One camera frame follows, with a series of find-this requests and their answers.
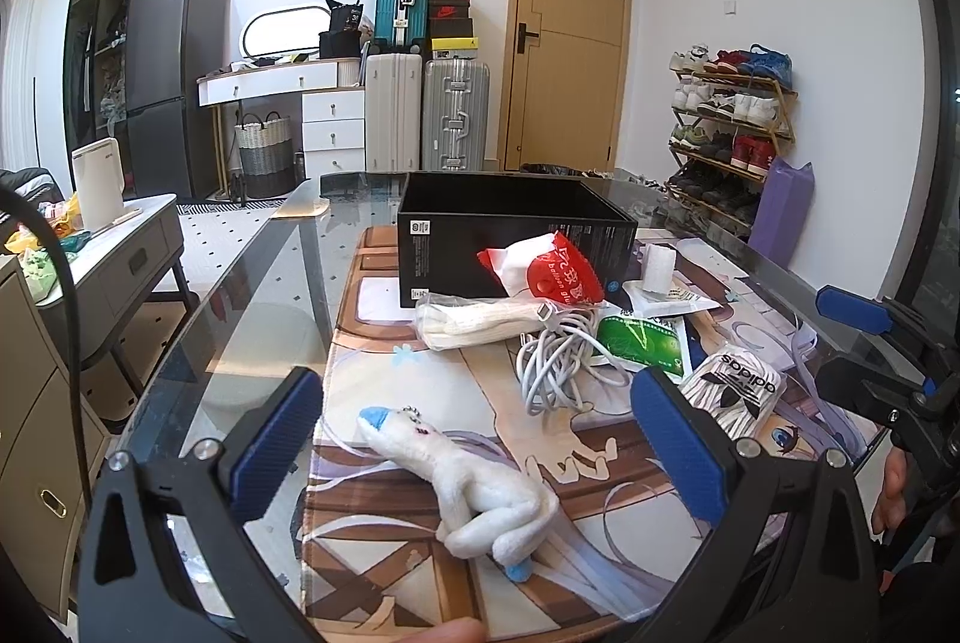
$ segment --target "drawer handle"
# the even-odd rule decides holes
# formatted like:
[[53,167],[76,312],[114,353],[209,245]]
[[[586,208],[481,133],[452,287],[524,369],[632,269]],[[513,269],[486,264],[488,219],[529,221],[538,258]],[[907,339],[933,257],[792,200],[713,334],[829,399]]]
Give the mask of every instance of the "drawer handle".
[[66,518],[66,505],[61,503],[59,499],[56,499],[56,494],[54,494],[53,491],[48,488],[42,488],[40,490],[40,502],[42,502],[54,516]]
[[128,262],[128,266],[130,267],[130,274],[136,275],[139,271],[141,271],[141,269],[143,269],[143,265],[145,265],[146,263],[147,263],[147,251],[141,247],[140,250],[137,250],[136,253],[134,253],[133,256],[130,257],[130,261]]

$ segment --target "wooden door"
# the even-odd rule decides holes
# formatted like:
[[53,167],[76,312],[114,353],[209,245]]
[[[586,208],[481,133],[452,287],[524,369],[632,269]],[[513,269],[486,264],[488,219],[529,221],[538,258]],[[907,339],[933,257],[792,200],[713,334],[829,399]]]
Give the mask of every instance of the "wooden door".
[[613,165],[629,0],[514,0],[505,66],[506,169]]

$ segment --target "green packet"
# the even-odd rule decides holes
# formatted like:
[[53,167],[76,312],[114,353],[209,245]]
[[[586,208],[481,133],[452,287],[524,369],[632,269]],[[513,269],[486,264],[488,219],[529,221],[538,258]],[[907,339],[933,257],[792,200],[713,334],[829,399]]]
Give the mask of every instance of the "green packet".
[[[686,327],[681,317],[670,319],[635,319],[632,316],[609,316],[600,321],[597,341],[622,360],[630,372],[647,366],[658,366],[675,378],[693,372],[686,344]],[[594,355],[592,362],[602,363]]]

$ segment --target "anime desk mat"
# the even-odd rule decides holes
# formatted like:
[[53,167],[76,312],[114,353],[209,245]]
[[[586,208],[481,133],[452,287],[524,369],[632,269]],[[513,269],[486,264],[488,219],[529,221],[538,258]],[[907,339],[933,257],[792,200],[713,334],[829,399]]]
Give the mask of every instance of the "anime desk mat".
[[[784,399],[760,434],[770,453],[813,459],[838,445],[853,458],[865,454],[877,427],[803,387],[794,354],[815,369],[818,351],[800,347],[807,333],[760,299],[745,271],[705,242],[665,230],[638,232],[637,261],[645,242],[676,247],[680,280],[721,303],[693,319],[704,351],[729,338],[787,374]],[[313,440],[301,549],[306,617],[333,643],[390,643],[463,616],[483,621],[491,640],[569,643],[653,612],[707,527],[683,507],[632,419],[629,389],[584,375],[587,413],[527,416],[516,342],[430,351],[399,294],[397,229],[368,228],[344,285]],[[562,514],[528,582],[513,584],[489,557],[457,560],[435,540],[429,483],[383,468],[356,429],[368,405],[414,407],[472,450],[507,456],[551,485]],[[768,540],[781,527],[772,519]]]

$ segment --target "black door handle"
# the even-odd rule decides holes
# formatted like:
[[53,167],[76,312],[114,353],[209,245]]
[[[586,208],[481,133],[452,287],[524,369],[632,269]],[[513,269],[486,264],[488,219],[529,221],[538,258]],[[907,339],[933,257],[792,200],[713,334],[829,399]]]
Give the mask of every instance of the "black door handle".
[[534,31],[527,31],[526,23],[521,23],[517,30],[517,52],[527,52],[527,39],[539,39],[539,34]]

